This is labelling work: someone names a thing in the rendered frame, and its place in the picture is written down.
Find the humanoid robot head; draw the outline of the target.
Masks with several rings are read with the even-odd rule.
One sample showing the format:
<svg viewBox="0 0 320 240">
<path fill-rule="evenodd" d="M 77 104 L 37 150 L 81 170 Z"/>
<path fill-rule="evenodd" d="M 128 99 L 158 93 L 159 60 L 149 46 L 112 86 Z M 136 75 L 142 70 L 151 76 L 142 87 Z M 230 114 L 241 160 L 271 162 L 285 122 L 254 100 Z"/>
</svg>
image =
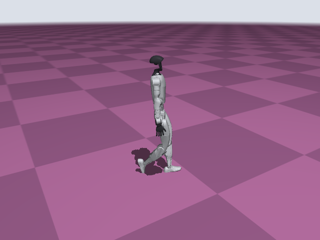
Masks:
<svg viewBox="0 0 320 240">
<path fill-rule="evenodd" d="M 154 55 L 150 58 L 149 62 L 150 63 L 154 63 L 155 65 L 159 65 L 159 68 L 155 69 L 152 76 L 155 76 L 157 75 L 156 73 L 159 73 L 158 75 L 161 75 L 160 74 L 160 71 L 162 71 L 162 61 L 163 61 L 163 57 L 162 56 L 159 56 L 159 55 Z"/>
</svg>

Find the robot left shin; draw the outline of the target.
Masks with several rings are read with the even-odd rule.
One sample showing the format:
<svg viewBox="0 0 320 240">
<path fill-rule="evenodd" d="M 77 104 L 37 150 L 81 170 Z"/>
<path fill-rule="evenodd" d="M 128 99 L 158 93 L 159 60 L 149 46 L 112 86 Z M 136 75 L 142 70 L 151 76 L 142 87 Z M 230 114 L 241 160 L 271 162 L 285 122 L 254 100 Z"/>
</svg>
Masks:
<svg viewBox="0 0 320 240">
<path fill-rule="evenodd" d="M 167 147 L 166 151 L 165 151 L 166 153 L 164 154 L 164 156 L 166 157 L 167 166 L 168 166 L 168 168 L 172 168 L 172 154 L 173 154 L 172 141 L 171 141 L 170 145 Z"/>
</svg>

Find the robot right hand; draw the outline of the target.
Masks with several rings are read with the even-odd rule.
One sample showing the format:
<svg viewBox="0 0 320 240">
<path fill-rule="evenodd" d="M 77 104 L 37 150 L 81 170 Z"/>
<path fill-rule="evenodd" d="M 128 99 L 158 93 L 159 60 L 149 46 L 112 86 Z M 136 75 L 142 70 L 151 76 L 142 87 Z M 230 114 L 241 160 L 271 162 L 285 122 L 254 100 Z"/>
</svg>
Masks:
<svg viewBox="0 0 320 240">
<path fill-rule="evenodd" d="M 156 120 L 155 120 L 155 125 L 156 127 L 156 136 L 162 136 L 164 135 L 163 130 L 166 132 L 165 128 L 163 128 L 162 126 L 162 120 L 160 119 L 161 123 L 157 124 Z"/>
</svg>

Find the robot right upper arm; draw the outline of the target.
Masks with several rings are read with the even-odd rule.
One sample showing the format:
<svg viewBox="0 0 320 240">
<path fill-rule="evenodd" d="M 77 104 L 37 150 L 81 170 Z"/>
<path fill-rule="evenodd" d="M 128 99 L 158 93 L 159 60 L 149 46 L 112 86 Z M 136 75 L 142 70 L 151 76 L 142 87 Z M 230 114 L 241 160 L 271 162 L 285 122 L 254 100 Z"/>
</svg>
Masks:
<svg viewBox="0 0 320 240">
<path fill-rule="evenodd" d="M 160 96 L 160 86 L 161 86 L 161 80 L 158 77 L 155 77 L 152 80 L 152 86 L 153 86 L 153 99 L 154 99 L 154 103 L 155 100 L 160 100 L 160 105 L 163 104 L 163 100 L 159 98 Z"/>
</svg>

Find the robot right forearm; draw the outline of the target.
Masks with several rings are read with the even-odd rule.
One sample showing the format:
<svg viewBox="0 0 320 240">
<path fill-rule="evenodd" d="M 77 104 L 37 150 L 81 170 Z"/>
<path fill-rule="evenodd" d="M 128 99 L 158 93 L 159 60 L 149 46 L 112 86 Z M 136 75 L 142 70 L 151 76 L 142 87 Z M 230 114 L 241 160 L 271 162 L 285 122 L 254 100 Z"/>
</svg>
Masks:
<svg viewBox="0 0 320 240">
<path fill-rule="evenodd" d="M 159 99 L 156 99 L 155 102 L 154 102 L 154 117 L 155 117 L 155 120 L 156 120 L 156 124 L 160 124 L 161 123 L 161 107 L 160 107 L 160 104 L 161 104 L 161 101 Z"/>
</svg>

